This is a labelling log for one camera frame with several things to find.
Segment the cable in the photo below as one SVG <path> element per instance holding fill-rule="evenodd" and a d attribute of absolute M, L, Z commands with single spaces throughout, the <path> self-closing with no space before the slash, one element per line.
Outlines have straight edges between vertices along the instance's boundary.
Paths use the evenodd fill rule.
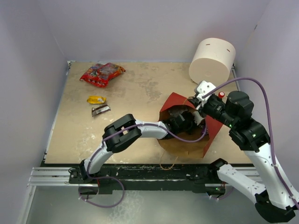
<path fill-rule="evenodd" d="M 185 102 L 186 102 L 188 99 L 190 99 L 190 98 L 192 98 L 192 97 L 188 97 L 188 98 L 186 98 L 186 99 L 184 100 L 184 102 L 183 102 L 183 105 L 185 105 Z M 160 163 L 159 163 L 159 165 L 160 165 L 160 167 L 161 167 L 162 170 L 171 170 L 171 168 L 173 168 L 173 166 L 175 165 L 175 163 L 176 163 L 176 161 L 177 161 L 177 159 L 178 159 L 178 156 L 176 157 L 174 163 L 173 163 L 169 168 L 164 168 L 164 167 L 162 166 L 162 164 L 161 164 L 161 160 L 162 160 L 164 154 L 165 154 L 165 150 L 164 150 L 164 152 L 163 152 L 163 154 L 162 154 L 162 156 L 161 156 L 161 158 L 160 158 Z"/>
<path fill-rule="evenodd" d="M 227 84 L 230 84 L 232 82 L 236 82 L 238 80 L 249 80 L 249 81 L 255 82 L 261 88 L 261 90 L 262 90 L 263 97 L 265 99 L 265 104 L 266 104 L 267 120 L 268 120 L 268 126 L 269 126 L 269 134 L 270 134 L 271 157 L 272 157 L 273 167 L 274 167 L 274 170 L 275 170 L 278 178 L 280 179 L 281 183 L 283 184 L 283 186 L 285 187 L 286 191 L 290 195 L 290 198 L 293 200 L 294 204 L 296 205 L 297 209 L 299 210 L 299 204 L 298 204 L 297 200 L 294 199 L 295 197 L 294 197 L 291 189 L 289 188 L 289 186 L 284 181 L 283 177 L 280 174 L 280 171 L 279 171 L 278 167 L 276 166 L 276 157 L 275 157 L 275 150 L 274 150 L 274 140 L 273 140 L 273 131 L 272 131 L 272 124 L 271 124 L 271 117 L 270 117 L 269 101 L 268 101 L 268 97 L 267 97 L 267 94 L 266 94 L 266 90 L 264 89 L 264 87 L 262 86 L 262 84 L 259 81 L 257 81 L 256 79 L 254 79 L 254 78 L 249 78 L 249 77 L 233 78 L 233 79 L 231 79 L 231 80 L 229 80 L 229 81 L 221 84 L 220 86 L 216 87 L 212 91 L 208 92 L 206 95 L 203 96 L 203 98 L 206 98 L 207 96 L 209 96 L 212 93 L 216 92 L 217 90 L 219 90 L 223 86 L 226 86 Z"/>
<path fill-rule="evenodd" d="M 209 198 L 211 198 L 211 199 L 215 199 L 215 200 L 222 200 L 222 199 L 225 199 L 225 198 L 227 198 L 228 196 L 230 196 L 230 194 L 232 193 L 234 191 L 234 188 L 232 188 L 228 193 L 226 193 L 224 196 L 222 196 L 222 197 L 212 197 L 211 195 L 209 195 L 208 193 L 207 193 L 207 195 L 209 196 Z"/>
<path fill-rule="evenodd" d="M 89 204 L 92 204 L 92 205 L 94 205 L 94 206 L 100 207 L 100 208 L 113 208 L 113 207 L 119 205 L 119 204 L 122 202 L 122 200 L 123 200 L 123 198 L 124 198 L 124 196 L 125 196 L 125 188 L 124 188 L 122 182 L 121 182 L 120 180 L 118 180 L 117 178 L 112 177 L 112 176 L 92 177 L 92 176 L 90 176 L 90 174 L 89 174 L 89 169 L 90 169 L 90 165 L 91 165 L 91 163 L 92 163 L 94 157 L 95 157 L 95 156 L 96 156 L 96 155 L 103 149 L 103 144 L 104 144 L 105 141 L 109 140 L 110 138 L 113 138 L 114 136 L 116 136 L 116 135 L 118 135 L 118 134 L 120 134 L 120 133 L 122 133 L 122 132 L 124 132 L 124 131 L 127 131 L 127 130 L 133 128 L 133 127 L 138 127 L 138 126 L 156 126 L 156 127 L 162 128 L 163 130 L 165 130 L 167 133 L 169 133 L 169 134 L 172 135 L 173 137 L 175 137 L 175 138 L 177 138 L 177 139 L 179 139 L 179 140 L 181 140 L 181 141 L 188 142 L 188 143 L 194 143 L 194 142 L 200 141 L 200 140 L 202 140 L 203 137 L 206 135 L 206 127 L 205 127 L 205 130 L 204 130 L 202 136 L 200 136 L 198 139 L 196 139 L 196 140 L 185 140 L 185 139 L 182 139 L 182 138 L 176 136 L 174 133 L 172 133 L 171 131 L 169 131 L 169 130 L 168 130 L 167 128 L 165 128 L 165 127 L 159 126 L 159 125 L 157 125 L 157 124 L 150 124 L 150 123 L 131 125 L 131 126 L 129 126 L 129 127 L 126 127 L 126 128 L 124 128 L 124 129 L 121 129 L 120 131 L 118 131 L 118 132 L 116 132 L 116 133 L 114 133 L 114 134 L 112 134 L 112 135 L 109 135 L 108 137 L 106 137 L 106 138 L 104 138 L 104 139 L 102 140 L 102 146 L 99 147 L 99 148 L 95 151 L 95 153 L 91 156 L 91 158 L 90 158 L 90 160 L 89 160 L 89 162 L 88 162 L 88 164 L 87 164 L 86 175 L 87 175 L 87 177 L 88 177 L 89 179 L 92 179 L 92 180 L 100 180 L 100 179 L 113 179 L 113 180 L 116 180 L 116 181 L 120 184 L 121 189 L 122 189 L 122 195 L 121 195 L 121 198 L 120 198 L 120 200 L 119 200 L 117 203 L 115 203 L 115 204 L 113 204 L 113 205 L 100 205 L 100 204 L 96 204 L 96 203 L 93 203 L 93 202 L 91 202 L 91 201 L 89 201 L 89 200 L 87 200 L 87 199 L 82 198 L 82 196 L 81 196 L 81 194 L 80 194 L 80 191 L 78 190 L 78 192 L 79 192 L 79 199 L 82 199 L 83 201 L 85 201 L 85 202 L 87 202 L 87 203 L 89 203 Z"/>
<path fill-rule="evenodd" d="M 74 168 L 74 167 L 71 167 L 71 168 L 69 168 L 68 169 L 68 172 L 71 174 L 71 170 L 76 170 L 76 168 Z"/>

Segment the gray floor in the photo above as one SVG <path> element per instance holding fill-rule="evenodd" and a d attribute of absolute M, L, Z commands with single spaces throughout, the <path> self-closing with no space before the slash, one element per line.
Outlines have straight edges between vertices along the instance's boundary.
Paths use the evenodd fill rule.
<path fill-rule="evenodd" d="M 93 202 L 109 205 L 121 192 Z M 265 224 L 253 203 L 238 191 L 221 201 L 187 191 L 127 191 L 123 202 L 102 209 L 78 200 L 76 187 L 38 187 L 27 224 Z"/>

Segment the string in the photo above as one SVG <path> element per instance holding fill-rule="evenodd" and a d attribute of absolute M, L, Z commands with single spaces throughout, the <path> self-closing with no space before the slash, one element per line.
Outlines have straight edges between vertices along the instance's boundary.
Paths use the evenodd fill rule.
<path fill-rule="evenodd" d="M 162 170 L 171 170 L 171 168 L 173 168 L 173 166 L 176 164 L 176 161 L 177 161 L 177 159 L 178 159 L 178 156 L 176 157 L 176 159 L 174 160 L 174 162 L 173 162 L 173 164 L 172 164 L 172 166 L 171 167 L 169 167 L 169 168 L 164 168 L 164 167 L 162 167 L 162 164 L 161 164 L 161 162 L 162 162 L 162 157 L 164 156 L 164 154 L 165 154 L 165 150 L 164 150 L 164 152 L 163 152 L 163 154 L 162 154 L 162 156 L 161 156 L 161 158 L 160 158 L 160 167 L 161 167 L 161 169 Z"/>
<path fill-rule="evenodd" d="M 191 98 L 191 97 L 188 97 L 188 98 L 186 98 L 186 99 L 184 100 L 183 105 L 185 105 L 185 102 L 186 102 L 189 98 Z"/>

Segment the white wall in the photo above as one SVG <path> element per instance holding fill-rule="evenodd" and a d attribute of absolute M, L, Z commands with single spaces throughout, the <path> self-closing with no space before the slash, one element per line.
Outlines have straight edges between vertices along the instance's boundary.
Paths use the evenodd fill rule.
<path fill-rule="evenodd" d="M 299 190 L 299 1 L 272 0 L 265 10 L 240 60 L 237 75 L 253 77 L 266 88 L 270 101 L 277 157 Z M 254 118 L 267 126 L 261 91 L 250 81 L 241 81 L 255 103 Z"/>
<path fill-rule="evenodd" d="M 0 222 L 16 222 L 43 158 L 67 62 L 36 0 L 0 3 Z"/>
<path fill-rule="evenodd" d="M 68 60 L 191 61 L 217 37 L 243 49 L 270 0 L 39 0 Z"/>

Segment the red cap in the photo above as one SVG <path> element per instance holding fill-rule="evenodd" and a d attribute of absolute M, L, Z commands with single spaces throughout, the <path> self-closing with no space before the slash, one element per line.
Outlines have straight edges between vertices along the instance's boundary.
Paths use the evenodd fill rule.
<path fill-rule="evenodd" d="M 219 92 L 219 93 L 218 93 L 218 97 L 219 97 L 220 99 L 222 99 L 224 96 L 225 96 L 225 93 L 224 93 L 224 92 Z"/>

